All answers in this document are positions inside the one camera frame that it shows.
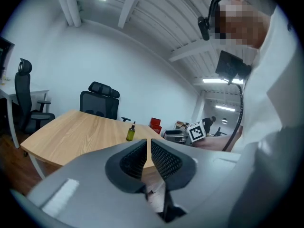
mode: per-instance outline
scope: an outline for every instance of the black office chair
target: black office chair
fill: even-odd
[[[18,73],[15,75],[15,90],[18,104],[21,108],[21,118],[19,121],[19,128],[25,134],[33,134],[39,128],[48,124],[55,119],[54,114],[44,113],[43,106],[51,104],[49,101],[38,101],[41,104],[39,112],[31,112],[32,101],[30,98],[30,72],[32,71],[32,64],[20,58]]]
[[[93,82],[89,86],[89,91],[80,94],[80,111],[117,120],[119,96],[119,92],[110,86]],[[122,119],[124,122],[130,121],[126,117]]]

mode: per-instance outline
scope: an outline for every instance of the chair armrest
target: chair armrest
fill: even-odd
[[[43,112],[43,107],[45,104],[51,104],[50,101],[37,101],[38,104],[41,104],[39,112]]]
[[[38,104],[51,104],[50,101],[37,101]]]
[[[131,119],[129,119],[129,118],[126,118],[126,117],[122,117],[123,118],[123,122],[125,122],[125,121],[130,121]]]
[[[49,115],[43,115],[43,114],[32,114],[30,116],[31,119],[33,120],[48,120],[50,119],[50,116]]]

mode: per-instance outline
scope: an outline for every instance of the small bottle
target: small bottle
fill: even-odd
[[[135,122],[133,123],[132,127],[129,128],[127,134],[127,141],[132,141],[135,134]]]

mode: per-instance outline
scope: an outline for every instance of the black camera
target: black camera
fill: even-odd
[[[226,51],[221,51],[215,72],[219,78],[228,80],[229,85],[237,75],[240,80],[246,79],[251,72],[251,66],[243,63],[243,60],[239,57]]]

